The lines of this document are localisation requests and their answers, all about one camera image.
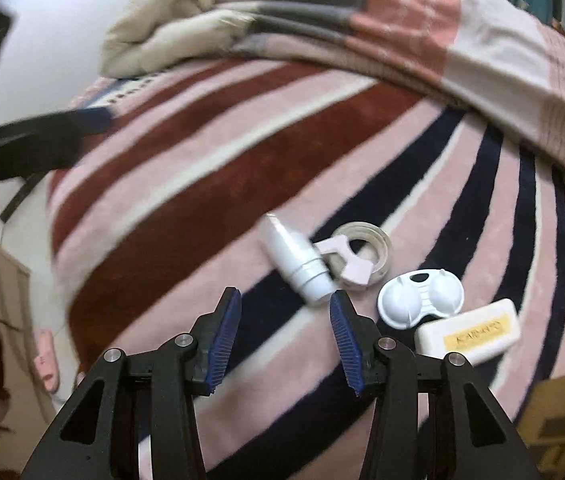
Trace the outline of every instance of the silver bolt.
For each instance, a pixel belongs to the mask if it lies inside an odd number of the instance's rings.
[[[459,354],[458,352],[452,352],[449,354],[449,362],[454,366],[463,366],[465,361],[466,359],[463,354]]]
[[[107,352],[104,353],[104,360],[108,363],[113,363],[120,359],[122,352],[117,348],[110,348]]]
[[[181,334],[181,335],[177,335],[176,339],[174,339],[174,342],[178,345],[178,346],[189,346],[191,345],[191,343],[194,342],[194,337],[191,334]]]
[[[383,350],[393,350],[396,348],[396,341],[390,337],[381,337],[378,339],[378,346]]]

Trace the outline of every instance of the slipper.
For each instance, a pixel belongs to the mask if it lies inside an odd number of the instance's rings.
[[[51,333],[51,330],[37,330],[36,345],[38,346],[38,357],[34,359],[34,365],[45,389],[50,394],[54,394],[58,391],[60,385],[60,373],[56,352],[53,348],[53,333]]]

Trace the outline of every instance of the white contact lens case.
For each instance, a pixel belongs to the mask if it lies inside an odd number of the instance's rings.
[[[406,330],[424,316],[450,317],[465,301],[463,284],[444,269],[413,270],[385,283],[378,295],[378,313],[390,327]]]

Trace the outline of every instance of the blue rubber tip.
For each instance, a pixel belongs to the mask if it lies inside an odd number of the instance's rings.
[[[349,321],[343,312],[343,306],[337,294],[332,294],[329,300],[329,319],[336,337],[340,362],[345,370],[347,384],[356,392],[357,396],[360,396],[365,387],[362,352],[356,342]]]
[[[235,289],[227,302],[222,321],[209,351],[209,367],[205,383],[212,392],[216,386],[222,383],[225,377],[225,370],[231,355],[231,348],[234,345],[236,332],[238,332],[241,313],[242,297],[240,291]]]

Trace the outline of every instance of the fleece blanket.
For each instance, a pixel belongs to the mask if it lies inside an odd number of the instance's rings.
[[[195,3],[131,0],[105,40],[108,75],[210,52],[313,60],[445,92],[565,166],[565,38],[506,0]]]
[[[471,310],[511,298],[523,337],[480,365],[512,420],[565,374],[565,171],[482,116],[360,74],[277,60],[192,60],[101,80],[106,135],[51,183],[58,284],[83,369],[109,347],[157,348],[227,285],[243,317],[227,376],[195,401],[211,479],[354,480],[373,406],[347,386],[325,305],[309,307],[262,251],[275,210],[311,240],[350,221],[393,244],[387,279],[444,268]],[[352,294],[378,320],[379,286]],[[411,348],[413,331],[382,333]],[[418,464],[431,425],[420,411]],[[140,444],[150,478],[150,441]]]

